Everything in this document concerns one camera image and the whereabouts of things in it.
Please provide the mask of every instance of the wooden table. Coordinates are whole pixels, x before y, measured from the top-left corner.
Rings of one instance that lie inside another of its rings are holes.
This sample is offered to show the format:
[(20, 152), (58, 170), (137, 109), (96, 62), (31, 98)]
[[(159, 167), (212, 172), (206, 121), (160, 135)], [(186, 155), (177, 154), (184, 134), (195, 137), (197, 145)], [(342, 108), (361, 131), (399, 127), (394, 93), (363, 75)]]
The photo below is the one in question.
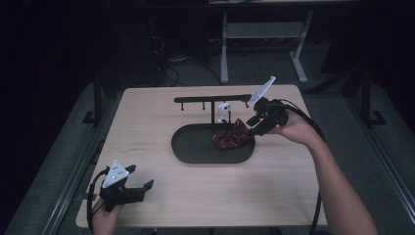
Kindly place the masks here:
[[(119, 104), (95, 175), (118, 160), (137, 165), (127, 188), (155, 179), (144, 202), (126, 205), (119, 226), (221, 227), (311, 224), (318, 184), (307, 149), (279, 135), (257, 136), (253, 155), (241, 164), (184, 164), (174, 157), (171, 137), (183, 125), (210, 123), (210, 107), (173, 102), (183, 96), (251, 94), (259, 86), (127, 89)], [(306, 112), (294, 85), (274, 85), (268, 99), (287, 99)], [(254, 115), (245, 103), (229, 102), (232, 119)], [(95, 192), (99, 192), (97, 183)], [(87, 227), (86, 201), (76, 224)], [(327, 224), (324, 212), (319, 224)]]

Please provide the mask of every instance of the red cloth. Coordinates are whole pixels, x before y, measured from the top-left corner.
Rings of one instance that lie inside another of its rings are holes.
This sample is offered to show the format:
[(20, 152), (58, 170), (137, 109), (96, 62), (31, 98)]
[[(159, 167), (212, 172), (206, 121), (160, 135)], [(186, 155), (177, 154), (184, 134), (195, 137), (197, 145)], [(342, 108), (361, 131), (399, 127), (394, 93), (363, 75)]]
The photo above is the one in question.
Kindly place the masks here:
[(247, 127), (240, 120), (237, 119), (232, 127), (221, 133), (213, 136), (213, 142), (219, 149), (236, 149), (244, 146), (250, 137), (245, 135)]

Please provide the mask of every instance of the oval tray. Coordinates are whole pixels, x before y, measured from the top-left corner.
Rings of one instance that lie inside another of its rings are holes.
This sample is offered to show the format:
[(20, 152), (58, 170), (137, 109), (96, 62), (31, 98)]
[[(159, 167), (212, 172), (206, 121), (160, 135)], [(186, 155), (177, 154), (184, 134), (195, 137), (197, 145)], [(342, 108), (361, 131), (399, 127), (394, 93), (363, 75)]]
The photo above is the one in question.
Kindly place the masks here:
[(213, 136), (224, 132), (225, 124), (188, 124), (180, 127), (171, 138), (171, 147), (178, 160), (185, 164), (240, 164), (249, 159), (255, 147), (252, 138), (238, 149), (216, 147)]

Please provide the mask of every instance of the person's wrist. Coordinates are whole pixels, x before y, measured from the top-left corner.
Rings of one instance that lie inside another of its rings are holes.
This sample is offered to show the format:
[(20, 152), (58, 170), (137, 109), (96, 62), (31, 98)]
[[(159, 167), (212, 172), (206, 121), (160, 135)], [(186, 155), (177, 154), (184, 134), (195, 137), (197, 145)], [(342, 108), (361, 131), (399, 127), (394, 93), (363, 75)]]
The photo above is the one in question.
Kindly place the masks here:
[(326, 146), (326, 142), (324, 142), (324, 140), (321, 139), (320, 136), (315, 136), (308, 139), (304, 145), (309, 151), (315, 152), (321, 149), (322, 147)]

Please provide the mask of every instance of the electrical cord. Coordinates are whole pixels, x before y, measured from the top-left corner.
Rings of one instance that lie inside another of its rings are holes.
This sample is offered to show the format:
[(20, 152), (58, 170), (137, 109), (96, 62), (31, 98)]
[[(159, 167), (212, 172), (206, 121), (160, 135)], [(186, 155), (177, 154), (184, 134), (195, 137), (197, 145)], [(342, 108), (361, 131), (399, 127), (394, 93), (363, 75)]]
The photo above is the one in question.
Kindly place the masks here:
[(219, 82), (219, 85), (222, 85), (222, 82), (220, 81), (219, 76), (216, 74), (216, 72), (213, 69), (211, 69), (207, 65), (199, 64), (199, 63), (186, 63), (186, 64), (177, 64), (177, 65), (173, 64), (173, 65), (170, 65), (170, 67), (179, 67), (179, 66), (200, 66), (200, 67), (204, 67), (204, 68), (208, 69), (209, 71), (211, 71), (214, 78), (217, 80), (217, 82)]
[(101, 204), (100, 205), (100, 207), (98, 207), (93, 213), (92, 213), (92, 216), (94, 216), (95, 215), (95, 213), (97, 213), (97, 211), (99, 210), (99, 209), (101, 209), (103, 206), (104, 206), (104, 204), (105, 204), (105, 202), (103, 203), (103, 204)]
[(107, 175), (108, 172), (110, 172), (110, 168), (107, 166), (104, 170), (99, 172), (97, 176), (95, 176), (94, 180), (89, 185), (88, 199), (86, 201), (86, 219), (88, 221), (88, 227), (91, 230), (91, 233), (94, 233), (94, 230), (92, 227), (92, 217), (94, 216), (95, 211), (92, 212), (92, 198), (94, 196), (95, 183), (97, 182), (99, 177), (101, 177), (102, 175)]
[(172, 78), (170, 78), (170, 76), (168, 76), (166, 73), (164, 73), (164, 76), (166, 77), (165, 86), (167, 86), (167, 82), (170, 83), (170, 85), (169, 85), (170, 87), (173, 87), (173, 86), (177, 85), (177, 83), (182, 84), (184, 86), (189, 86), (189, 85), (179, 81), (180, 80), (180, 74), (177, 70), (175, 70), (171, 67), (166, 67), (165, 69), (173, 71), (176, 74), (176, 77), (177, 77), (175, 80), (173, 80)]
[[(266, 107), (281, 107), (281, 108), (285, 108), (287, 110), (293, 111), (294, 113), (301, 116), (309, 125), (311, 125), (311, 127), (314, 128), (314, 130), (323, 139), (323, 141), (326, 141), (326, 139), (324, 137), (324, 134), (321, 131), (320, 127), (305, 112), (303, 112), (299, 107), (297, 107), (295, 104), (293, 104), (292, 102), (290, 102), (288, 100), (281, 99), (279, 101), (284, 101), (284, 102), (287, 102), (291, 105), (287, 105), (287, 104), (282, 104), (282, 105), (281, 104), (268, 104), (268, 105), (265, 105), (265, 106)], [(322, 202), (321, 194), (320, 194), (320, 191), (318, 191), (317, 202), (316, 202), (315, 211), (314, 211), (314, 217), (313, 217), (313, 220), (311, 222), (311, 226), (310, 226), (310, 229), (309, 229), (309, 232), (308, 232), (309, 235), (313, 234), (315, 232), (316, 227), (317, 227), (318, 217), (319, 217), (320, 211), (321, 211), (321, 202)]]

